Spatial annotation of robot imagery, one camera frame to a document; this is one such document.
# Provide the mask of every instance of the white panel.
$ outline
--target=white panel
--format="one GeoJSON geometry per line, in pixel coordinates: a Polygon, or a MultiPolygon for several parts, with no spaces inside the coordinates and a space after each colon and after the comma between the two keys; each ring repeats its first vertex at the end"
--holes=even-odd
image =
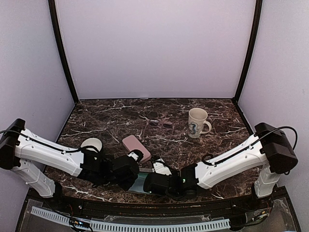
{"type": "MultiPolygon", "coordinates": [[[[292,126],[299,134],[298,165],[279,183],[309,231],[309,1],[266,0],[240,106],[252,126],[292,126]]],[[[290,142],[294,133],[285,130],[290,142]]]]}
{"type": "MultiPolygon", "coordinates": [[[[62,70],[46,0],[0,1],[0,131],[16,118],[55,140],[73,100],[62,70]]],[[[0,169],[1,231],[14,232],[28,187],[0,169]]]]}
{"type": "Polygon", "coordinates": [[[231,98],[254,0],[58,0],[81,99],[231,98]]]}

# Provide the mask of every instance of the white cup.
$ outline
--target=white cup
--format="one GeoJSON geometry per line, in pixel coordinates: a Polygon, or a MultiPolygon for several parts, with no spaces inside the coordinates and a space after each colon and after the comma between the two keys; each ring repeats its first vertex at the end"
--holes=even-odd
{"type": "Polygon", "coordinates": [[[189,130],[188,135],[191,138],[198,138],[201,134],[206,134],[211,131],[211,123],[206,121],[208,114],[201,108],[193,108],[189,111],[189,130]],[[203,131],[204,125],[208,126],[208,131],[203,131]]]}

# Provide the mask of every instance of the black post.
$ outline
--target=black post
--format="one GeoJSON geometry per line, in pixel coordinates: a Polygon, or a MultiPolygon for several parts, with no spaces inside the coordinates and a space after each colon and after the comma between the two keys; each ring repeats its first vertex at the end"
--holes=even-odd
{"type": "Polygon", "coordinates": [[[256,3],[255,3],[255,11],[254,11],[253,24],[252,24],[251,35],[250,35],[250,39],[249,39],[248,50],[247,50],[245,62],[243,64],[243,68],[242,68],[242,72],[241,72],[241,75],[240,75],[237,90],[236,90],[236,93],[235,93],[235,96],[234,96],[234,100],[236,102],[238,102],[239,99],[240,99],[241,92],[242,92],[242,89],[243,89],[243,86],[245,84],[246,77],[247,77],[247,74],[248,74],[248,70],[249,70],[249,66],[250,66],[250,62],[251,62],[251,58],[252,58],[252,54],[253,54],[253,50],[254,50],[254,44],[255,44],[255,40],[256,40],[256,36],[257,36],[257,30],[258,30],[259,22],[260,22],[260,16],[261,16],[261,11],[262,11],[262,2],[263,2],[263,0],[256,0],[256,3]]]}
{"type": "Polygon", "coordinates": [[[74,86],[74,83],[73,83],[73,80],[72,80],[72,76],[71,76],[71,73],[70,73],[67,57],[66,57],[64,47],[63,47],[63,43],[62,43],[62,39],[61,39],[60,27],[59,27],[59,22],[58,22],[58,17],[57,17],[55,0],[48,0],[48,4],[49,4],[50,17],[52,19],[55,39],[56,39],[56,43],[57,43],[58,52],[59,52],[60,60],[61,60],[61,63],[62,63],[63,71],[64,71],[64,74],[66,76],[72,98],[73,98],[73,100],[76,104],[79,100],[78,100],[76,89],[75,89],[75,86],[74,86]]]}

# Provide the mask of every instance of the mug print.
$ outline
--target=mug print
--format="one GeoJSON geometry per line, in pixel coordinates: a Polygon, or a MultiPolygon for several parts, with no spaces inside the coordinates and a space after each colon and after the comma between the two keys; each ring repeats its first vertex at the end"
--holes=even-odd
{"type": "Polygon", "coordinates": [[[198,124],[195,122],[191,122],[189,124],[189,132],[190,134],[196,134],[198,131],[198,124]]]}

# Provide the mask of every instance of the dark marble surface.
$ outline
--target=dark marble surface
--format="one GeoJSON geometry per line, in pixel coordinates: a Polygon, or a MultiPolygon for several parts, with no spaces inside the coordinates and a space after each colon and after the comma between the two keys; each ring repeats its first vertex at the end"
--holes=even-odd
{"type": "MultiPolygon", "coordinates": [[[[175,169],[201,160],[204,154],[220,155],[249,136],[231,100],[225,99],[126,99],[86,100],[77,104],[59,143],[79,147],[90,137],[99,138],[107,154],[127,154],[122,139],[135,135],[151,154],[159,155],[175,169]],[[200,107],[208,114],[213,129],[198,139],[187,136],[188,112],[200,107]],[[173,129],[153,128],[147,121],[169,122],[173,129]]],[[[151,167],[150,163],[142,165],[151,167]]],[[[100,186],[47,167],[45,174],[63,186],[67,196],[118,203],[183,203],[227,199],[251,193],[259,168],[253,168],[204,190],[195,199],[176,202],[167,197],[124,192],[118,186],[100,186]]]]}

